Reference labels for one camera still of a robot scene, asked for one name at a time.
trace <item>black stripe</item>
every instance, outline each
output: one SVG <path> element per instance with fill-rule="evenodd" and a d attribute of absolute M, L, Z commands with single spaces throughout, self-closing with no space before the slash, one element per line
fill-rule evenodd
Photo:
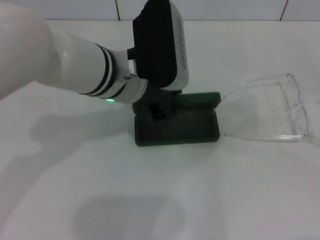
<path fill-rule="evenodd" d="M 94 94 L 97 91 L 99 91 L 103 87 L 103 85 L 106 83 L 106 80 L 107 80 L 108 75 L 109 75 L 109 58 L 108 58 L 108 55 L 104 51 L 102 46 L 100 46 L 98 44 L 96 44 L 96 45 L 101 49 L 101 51 L 103 52 L 103 55 L 104 55 L 104 59 L 105 59 L 104 75 L 103 75 L 103 78 L 102 78 L 101 82 L 99 83 L 99 85 L 94 90 L 92 90 L 91 92 L 88 92 L 88 93 L 79 93 L 79 94 L 82 94 L 82 95 L 91 95 L 91 94 Z"/>
<path fill-rule="evenodd" d="M 117 66 L 116 66 L 116 59 L 114 57 L 114 55 L 104 47 L 104 49 L 109 53 L 110 57 L 111 57 L 111 62 L 112 62 L 112 73 L 111 73 L 111 78 L 109 80 L 109 82 L 107 83 L 106 87 L 99 93 L 95 94 L 95 95 L 91 95 L 91 97 L 97 97 L 97 96 L 101 96 L 102 94 L 105 94 L 114 84 L 115 79 L 116 79 L 116 73 L 117 73 Z"/>
<path fill-rule="evenodd" d="M 123 92 L 123 90 L 125 89 L 126 85 L 127 84 L 123 85 L 120 88 L 120 90 L 115 93 L 115 95 L 112 95 L 111 97 L 107 97 L 107 98 L 101 98 L 101 99 L 114 99 L 115 97 L 118 97 Z"/>

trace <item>white robotic arm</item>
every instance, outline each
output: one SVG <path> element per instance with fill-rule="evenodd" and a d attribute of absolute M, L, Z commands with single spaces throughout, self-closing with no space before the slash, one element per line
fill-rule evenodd
<path fill-rule="evenodd" d="M 156 55 L 158 49 L 148 44 L 145 22 L 160 1 L 151 2 L 133 22 L 135 48 L 124 51 L 50 29 L 31 10 L 0 3 L 0 99 L 32 81 L 122 103 L 139 100 L 148 82 L 165 90 L 181 90 L 188 83 L 181 16 L 167 1 L 169 6 L 163 9 L 169 8 L 172 20 L 166 18 L 170 26 L 164 25 L 157 34 L 168 44 Z M 164 34 L 168 28 L 171 39 Z"/>

